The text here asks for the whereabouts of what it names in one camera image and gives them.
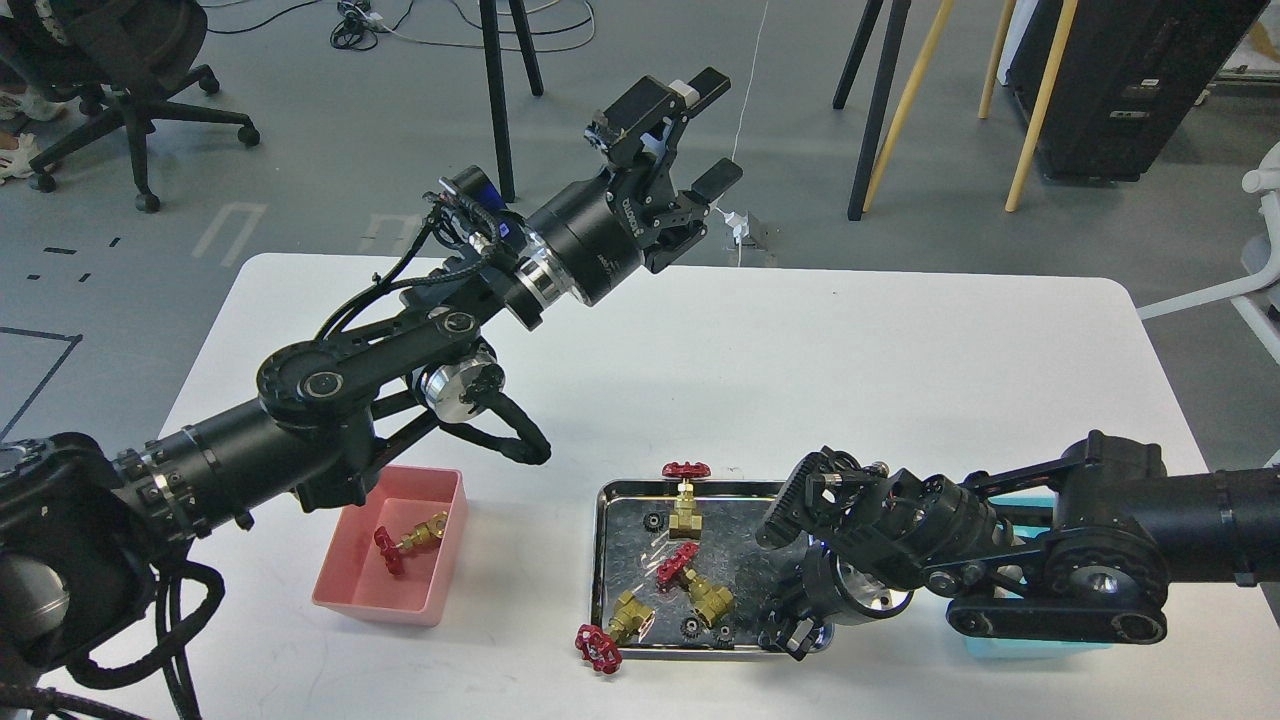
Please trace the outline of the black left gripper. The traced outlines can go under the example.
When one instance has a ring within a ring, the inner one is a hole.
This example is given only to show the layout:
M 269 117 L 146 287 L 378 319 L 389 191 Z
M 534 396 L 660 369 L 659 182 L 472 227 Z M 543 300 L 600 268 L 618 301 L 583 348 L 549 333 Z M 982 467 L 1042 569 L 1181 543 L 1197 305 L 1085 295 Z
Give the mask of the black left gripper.
M 710 205 L 742 168 L 721 158 L 685 191 L 669 168 L 689 122 L 730 88 L 712 67 L 690 81 L 644 76 L 594 115 L 585 137 L 604 167 L 525 222 L 525 288 L 540 307 L 564 293 L 591 306 L 639 266 L 657 274 L 704 237 Z

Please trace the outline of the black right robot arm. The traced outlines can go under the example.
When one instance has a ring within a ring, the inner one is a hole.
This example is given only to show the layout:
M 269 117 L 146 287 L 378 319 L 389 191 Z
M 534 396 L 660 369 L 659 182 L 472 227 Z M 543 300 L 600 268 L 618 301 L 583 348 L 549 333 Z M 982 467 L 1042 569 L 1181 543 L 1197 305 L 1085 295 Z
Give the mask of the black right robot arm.
M 823 447 L 805 455 L 756 542 L 806 552 L 767 596 L 759 646 L 801 660 L 835 625 L 948 601 L 970 638 L 1153 644 L 1174 583 L 1277 579 L 1277 468 L 1172 477 L 1157 445 L 1092 430 L 1060 457 L 961 482 Z

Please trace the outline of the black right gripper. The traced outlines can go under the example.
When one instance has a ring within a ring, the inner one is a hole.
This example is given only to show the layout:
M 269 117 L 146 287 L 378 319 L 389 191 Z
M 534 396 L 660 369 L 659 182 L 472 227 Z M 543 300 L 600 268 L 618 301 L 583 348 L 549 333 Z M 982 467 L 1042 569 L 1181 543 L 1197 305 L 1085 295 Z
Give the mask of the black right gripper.
M 801 661 L 826 650 L 835 626 L 855 626 L 900 615 L 913 600 L 856 570 L 814 539 L 803 557 L 765 594 L 756 643 Z

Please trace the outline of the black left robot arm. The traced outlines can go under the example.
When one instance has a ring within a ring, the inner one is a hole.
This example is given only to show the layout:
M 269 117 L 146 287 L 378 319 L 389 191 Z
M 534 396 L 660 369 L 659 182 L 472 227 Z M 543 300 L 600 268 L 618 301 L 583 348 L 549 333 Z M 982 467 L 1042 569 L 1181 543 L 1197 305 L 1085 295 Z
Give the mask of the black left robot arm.
M 476 167 L 442 179 L 396 265 L 311 340 L 266 357 L 243 404 L 116 457 L 77 432 L 4 443 L 3 715 L 125 717 L 38 687 L 64 669 L 97 691 L 161 673 L 193 717 L 186 647 L 225 583 L 189 547 L 228 521 L 250 529 L 279 495 L 306 512 L 361 505 L 433 430 L 544 464 L 550 443 L 504 392 L 483 327 L 508 311 L 534 329 L 557 299 L 591 306 L 695 246 L 742 172 L 723 158 L 676 190 L 669 169 L 689 123 L 730 86 L 714 68 L 644 76 L 585 129 L 600 170 L 531 217 Z

